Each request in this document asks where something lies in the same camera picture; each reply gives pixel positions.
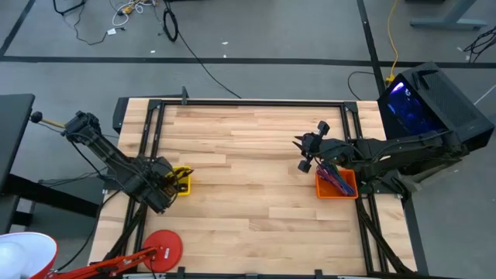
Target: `white cable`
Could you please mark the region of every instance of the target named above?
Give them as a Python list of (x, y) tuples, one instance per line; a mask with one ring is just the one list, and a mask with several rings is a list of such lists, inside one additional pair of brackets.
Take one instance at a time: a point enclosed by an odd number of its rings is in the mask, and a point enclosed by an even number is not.
[(486, 98), (487, 94), (491, 93), (491, 91), (493, 91), (493, 89), (495, 89), (495, 88), (496, 88), (496, 84), (493, 85), (493, 87), (491, 87), (491, 89), (489, 89), (484, 95), (482, 95), (482, 97), (480, 97), (478, 100), (476, 100), (474, 105), (477, 105), (477, 103), (482, 101), (483, 98)]
[(120, 12), (121, 9), (124, 9), (125, 7), (127, 7), (131, 2), (127, 3), (127, 4), (124, 4), (122, 6), (120, 6), (118, 9), (117, 9), (117, 12), (115, 12), (114, 14), (114, 17), (112, 18), (112, 25), (113, 26), (123, 26), (124, 24), (126, 24), (128, 21), (129, 21), (129, 15), (127, 15), (126, 13), (123, 13), (122, 15), (126, 17), (126, 20), (122, 23), (119, 23), (119, 24), (115, 24), (115, 18), (116, 16), (118, 15), (118, 13)]
[(139, 14), (142, 14), (143, 13), (143, 6), (152, 5), (152, 4), (145, 4), (145, 3), (143, 3), (143, 1), (144, 0), (135, 3), (135, 1), (129, 0), (129, 2), (127, 4), (120, 6), (117, 9), (117, 12), (115, 12), (114, 17), (112, 17), (112, 25), (113, 26), (123, 26), (124, 24), (126, 24), (129, 21), (129, 15), (126, 13), (123, 13), (122, 15), (126, 17), (126, 20), (124, 22), (121, 22), (121, 23), (115, 23), (115, 18), (119, 15), (119, 12), (121, 12), (121, 10), (124, 9), (125, 7), (128, 7), (129, 5), (134, 4), (134, 9), (136, 10), (136, 12)]

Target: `wooden table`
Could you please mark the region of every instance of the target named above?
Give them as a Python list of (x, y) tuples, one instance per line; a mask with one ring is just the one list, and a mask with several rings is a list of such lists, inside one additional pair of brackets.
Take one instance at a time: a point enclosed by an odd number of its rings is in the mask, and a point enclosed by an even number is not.
[[(129, 100), (119, 138), (127, 156), (138, 154), (148, 101)], [(385, 139), (377, 103), (357, 105), (363, 136)], [(355, 202), (318, 199), (315, 168), (310, 174), (297, 169), (301, 155), (291, 141), (316, 131), (320, 120), (331, 127), (328, 137), (343, 139), (337, 108), (166, 107), (158, 155), (195, 169), (189, 196), (179, 197), (163, 215), (149, 210), (146, 217), (145, 238), (158, 229), (181, 236), (183, 257), (171, 272), (186, 267), (187, 273), (366, 274)], [(376, 199), (384, 238), (415, 270), (401, 201), (394, 195)], [(128, 200), (119, 193), (103, 208), (90, 262), (102, 260), (119, 237)]]

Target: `red circular base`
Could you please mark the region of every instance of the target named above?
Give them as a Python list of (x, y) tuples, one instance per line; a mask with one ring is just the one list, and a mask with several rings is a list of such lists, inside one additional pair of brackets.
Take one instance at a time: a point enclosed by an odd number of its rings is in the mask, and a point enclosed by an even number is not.
[(152, 233), (145, 240), (143, 247), (152, 246), (158, 247), (158, 251), (151, 260), (153, 262), (150, 262), (150, 260), (144, 261), (149, 270), (153, 268), (154, 272), (169, 271), (181, 259), (183, 243), (179, 235), (175, 232), (162, 229)]

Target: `orange bin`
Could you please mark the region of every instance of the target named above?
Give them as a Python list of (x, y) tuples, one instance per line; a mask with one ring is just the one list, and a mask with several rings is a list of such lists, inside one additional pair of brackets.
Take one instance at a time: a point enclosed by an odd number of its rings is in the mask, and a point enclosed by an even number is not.
[(320, 178), (315, 173), (315, 183), (317, 184), (317, 197), (319, 198), (341, 198), (341, 199), (356, 199), (358, 198), (357, 181), (355, 180), (355, 172), (353, 170), (339, 170), (339, 174), (346, 183), (353, 188), (355, 195), (343, 195), (341, 191), (332, 185), (330, 182)]

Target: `white lampshade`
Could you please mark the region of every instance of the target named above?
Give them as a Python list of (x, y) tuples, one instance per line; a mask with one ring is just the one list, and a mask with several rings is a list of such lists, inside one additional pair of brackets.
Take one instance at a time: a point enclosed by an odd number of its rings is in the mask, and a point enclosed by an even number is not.
[(0, 236), (0, 274), (2, 278), (43, 279), (57, 255), (57, 243), (37, 232)]

